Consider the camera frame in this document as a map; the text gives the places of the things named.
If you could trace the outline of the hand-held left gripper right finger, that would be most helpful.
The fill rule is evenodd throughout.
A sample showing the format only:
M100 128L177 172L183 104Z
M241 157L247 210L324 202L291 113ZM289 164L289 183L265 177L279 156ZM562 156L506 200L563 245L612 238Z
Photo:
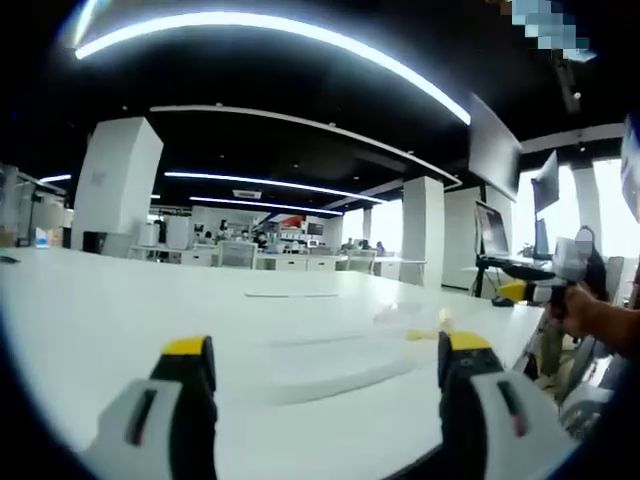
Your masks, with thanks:
M551 398L473 332L439 333L438 386L451 479L547 479L576 447Z

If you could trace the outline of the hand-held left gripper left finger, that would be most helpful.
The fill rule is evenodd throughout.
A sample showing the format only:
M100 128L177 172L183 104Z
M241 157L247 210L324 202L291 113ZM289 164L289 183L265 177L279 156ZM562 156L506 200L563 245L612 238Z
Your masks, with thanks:
M98 479L215 479L215 391L212 339L170 342L102 411L83 463Z

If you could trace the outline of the person's right hand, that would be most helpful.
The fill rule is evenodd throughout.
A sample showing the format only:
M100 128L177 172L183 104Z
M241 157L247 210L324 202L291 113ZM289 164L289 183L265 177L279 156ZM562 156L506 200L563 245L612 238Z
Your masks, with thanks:
M569 286L564 294L566 314L562 323L568 334L576 338L594 337L606 340L606 316L611 305L593 297L579 285Z

